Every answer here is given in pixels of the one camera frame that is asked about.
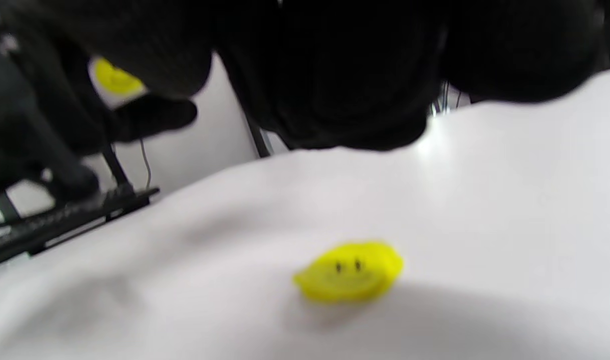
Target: yellow smiley face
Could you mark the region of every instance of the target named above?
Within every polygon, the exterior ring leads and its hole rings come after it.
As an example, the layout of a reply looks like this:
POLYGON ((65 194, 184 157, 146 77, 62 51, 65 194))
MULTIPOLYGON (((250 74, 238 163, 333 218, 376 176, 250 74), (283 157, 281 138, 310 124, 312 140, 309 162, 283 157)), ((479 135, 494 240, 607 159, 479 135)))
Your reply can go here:
POLYGON ((387 292, 402 268, 401 257, 384 243, 351 243, 325 253, 294 280, 314 301, 368 301, 387 292))
POLYGON ((101 86, 115 95, 127 96, 143 91, 145 88, 140 80, 113 66, 106 59, 98 59, 95 62, 94 72, 101 86))

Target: yellow object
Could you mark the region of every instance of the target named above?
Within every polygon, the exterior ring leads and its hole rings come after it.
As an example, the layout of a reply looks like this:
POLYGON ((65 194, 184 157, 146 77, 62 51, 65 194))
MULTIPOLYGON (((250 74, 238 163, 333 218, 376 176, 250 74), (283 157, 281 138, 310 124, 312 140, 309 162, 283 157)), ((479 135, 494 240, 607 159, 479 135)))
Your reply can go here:
POLYGON ((113 66, 106 59, 98 59, 94 69, 100 85, 115 95, 126 96, 145 89, 140 80, 113 66))
POLYGON ((402 270, 403 259, 391 246, 349 243, 319 257, 294 281, 312 301, 361 302, 385 294, 402 270))

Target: person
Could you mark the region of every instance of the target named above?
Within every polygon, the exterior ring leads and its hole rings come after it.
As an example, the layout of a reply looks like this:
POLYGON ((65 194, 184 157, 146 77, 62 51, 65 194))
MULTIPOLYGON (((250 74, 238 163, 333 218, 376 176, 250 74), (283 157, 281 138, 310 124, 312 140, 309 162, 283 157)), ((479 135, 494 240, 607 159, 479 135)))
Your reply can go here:
MULTIPOLYGON (((0 14, 35 62, 26 75, 48 69, 40 80, 54 85, 40 105, 55 93, 76 99, 103 128, 82 131, 90 127, 51 112, 78 155, 99 151, 101 138, 130 142, 192 123, 188 98, 204 88, 213 53, 250 121, 291 148, 376 151, 423 134, 443 82, 488 100, 545 101, 581 84, 600 58, 591 0, 0 0, 0 14), (92 55, 150 94, 107 115, 89 84, 92 55)), ((12 129, 1 126, 4 139, 12 129)))

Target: white table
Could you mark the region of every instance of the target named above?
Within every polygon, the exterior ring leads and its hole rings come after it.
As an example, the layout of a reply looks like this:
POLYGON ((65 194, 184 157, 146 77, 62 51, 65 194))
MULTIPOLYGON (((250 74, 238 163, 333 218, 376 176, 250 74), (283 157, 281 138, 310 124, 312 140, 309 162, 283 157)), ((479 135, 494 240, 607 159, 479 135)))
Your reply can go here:
POLYGON ((232 168, 48 251, 0 278, 11 359, 610 360, 610 73, 397 152, 232 168), (300 299, 295 271, 371 237, 406 259, 388 296, 300 299))

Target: wire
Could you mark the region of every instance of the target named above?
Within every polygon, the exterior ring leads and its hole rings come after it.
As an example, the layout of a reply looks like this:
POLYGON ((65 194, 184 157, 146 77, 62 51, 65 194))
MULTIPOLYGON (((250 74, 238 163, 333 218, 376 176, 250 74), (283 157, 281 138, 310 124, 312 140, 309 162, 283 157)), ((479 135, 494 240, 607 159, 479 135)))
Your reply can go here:
POLYGON ((147 168, 146 188, 149 189, 149 186, 151 185, 151 166, 149 166, 149 159, 147 159, 147 151, 145 151, 145 141, 142 139, 142 137, 140 138, 140 152, 143 155, 143 161, 145 162, 145 167, 147 168))
POLYGON ((456 99, 456 109, 458 109, 458 107, 460 106, 460 97, 462 96, 462 94, 462 91, 458 92, 458 98, 456 99))

